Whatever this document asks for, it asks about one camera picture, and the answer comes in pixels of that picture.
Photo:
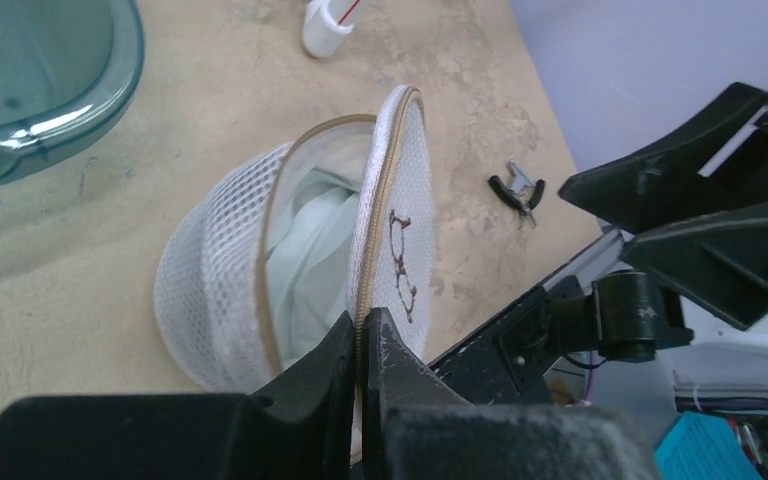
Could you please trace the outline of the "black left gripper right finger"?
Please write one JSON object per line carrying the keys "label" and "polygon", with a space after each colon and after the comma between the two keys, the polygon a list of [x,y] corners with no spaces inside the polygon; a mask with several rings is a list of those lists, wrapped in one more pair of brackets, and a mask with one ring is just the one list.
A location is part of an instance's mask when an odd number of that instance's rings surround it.
{"label": "black left gripper right finger", "polygon": [[405,345],[386,308],[362,323],[368,479],[658,479],[627,416],[596,407],[474,405]]}

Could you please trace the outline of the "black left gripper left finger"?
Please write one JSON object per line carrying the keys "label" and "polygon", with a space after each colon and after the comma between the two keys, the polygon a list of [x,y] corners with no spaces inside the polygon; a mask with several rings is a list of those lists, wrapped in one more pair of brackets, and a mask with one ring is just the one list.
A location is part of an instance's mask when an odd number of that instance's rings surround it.
{"label": "black left gripper left finger", "polygon": [[20,399],[0,413],[0,479],[345,479],[354,326],[245,395]]}

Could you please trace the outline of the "pale mint white bra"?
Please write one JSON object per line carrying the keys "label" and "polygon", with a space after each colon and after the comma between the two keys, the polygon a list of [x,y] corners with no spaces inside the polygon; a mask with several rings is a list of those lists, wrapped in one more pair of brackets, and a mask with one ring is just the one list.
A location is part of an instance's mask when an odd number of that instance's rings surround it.
{"label": "pale mint white bra", "polygon": [[266,280],[280,365],[316,347],[346,309],[359,193],[323,170],[309,172],[268,234]]}

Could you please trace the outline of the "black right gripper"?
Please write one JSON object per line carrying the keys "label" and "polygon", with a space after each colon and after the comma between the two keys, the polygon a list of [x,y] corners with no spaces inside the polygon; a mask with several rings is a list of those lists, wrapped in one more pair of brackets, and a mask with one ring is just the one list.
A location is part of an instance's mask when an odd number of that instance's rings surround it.
{"label": "black right gripper", "polygon": [[[564,201],[637,234],[675,220],[680,193],[768,102],[734,82],[675,130],[629,155],[571,176]],[[738,330],[768,314],[768,114],[709,178],[746,205],[637,235],[622,260]]]}

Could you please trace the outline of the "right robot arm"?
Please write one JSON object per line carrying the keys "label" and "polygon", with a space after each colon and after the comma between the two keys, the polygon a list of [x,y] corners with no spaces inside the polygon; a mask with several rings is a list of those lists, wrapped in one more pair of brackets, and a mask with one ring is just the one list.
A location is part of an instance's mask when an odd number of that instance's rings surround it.
{"label": "right robot arm", "polygon": [[629,234],[621,260],[683,298],[698,345],[768,360],[767,91],[730,84],[559,196]]}

